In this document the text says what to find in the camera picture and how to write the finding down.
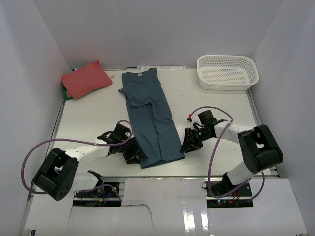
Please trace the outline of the blue t shirt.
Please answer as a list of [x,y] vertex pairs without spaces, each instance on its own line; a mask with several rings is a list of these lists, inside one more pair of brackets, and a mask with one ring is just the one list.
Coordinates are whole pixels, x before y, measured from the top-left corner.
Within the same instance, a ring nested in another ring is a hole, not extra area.
[[125,96],[134,135],[146,158],[142,168],[184,159],[181,141],[155,68],[122,74],[119,92]]

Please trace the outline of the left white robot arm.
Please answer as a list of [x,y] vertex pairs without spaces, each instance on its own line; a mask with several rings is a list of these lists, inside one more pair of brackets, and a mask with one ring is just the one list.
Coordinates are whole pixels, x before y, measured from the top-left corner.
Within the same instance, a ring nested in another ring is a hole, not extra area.
[[138,164],[142,160],[147,160],[133,131],[118,122],[114,130],[103,133],[92,143],[83,142],[82,146],[68,150],[52,149],[33,181],[56,201],[63,199],[71,191],[99,196],[111,185],[95,171],[80,173],[78,170],[116,153],[120,153],[128,164]]

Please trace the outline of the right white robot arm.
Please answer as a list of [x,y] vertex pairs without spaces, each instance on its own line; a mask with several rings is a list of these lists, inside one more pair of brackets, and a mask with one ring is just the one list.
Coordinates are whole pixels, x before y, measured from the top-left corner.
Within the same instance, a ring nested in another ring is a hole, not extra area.
[[193,122],[184,130],[181,152],[200,150],[204,141],[225,139],[240,146],[242,162],[226,172],[222,180],[211,184],[208,180],[204,189],[214,198],[234,196],[256,174],[274,167],[284,160],[284,155],[267,125],[241,126],[230,120],[216,119],[211,110],[201,112],[200,122]]

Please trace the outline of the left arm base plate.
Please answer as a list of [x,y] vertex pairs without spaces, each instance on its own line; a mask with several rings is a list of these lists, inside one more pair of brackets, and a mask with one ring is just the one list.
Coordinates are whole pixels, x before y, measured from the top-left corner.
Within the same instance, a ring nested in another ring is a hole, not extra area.
[[104,186],[98,190],[87,193],[76,193],[73,206],[75,207],[120,207],[121,201],[117,197],[117,193],[120,191],[119,182],[105,182],[105,184],[110,184],[110,186]]

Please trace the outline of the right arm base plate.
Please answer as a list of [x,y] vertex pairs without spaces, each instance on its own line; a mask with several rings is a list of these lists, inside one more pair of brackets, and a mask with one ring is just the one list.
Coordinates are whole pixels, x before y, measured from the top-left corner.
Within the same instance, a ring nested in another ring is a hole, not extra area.
[[253,200],[251,199],[252,191],[250,185],[246,183],[239,189],[224,196],[223,198],[215,198],[221,196],[234,188],[225,186],[223,181],[211,181],[211,191],[208,189],[208,182],[203,182],[201,187],[206,191],[206,201],[208,209],[228,209],[228,208],[253,208]]

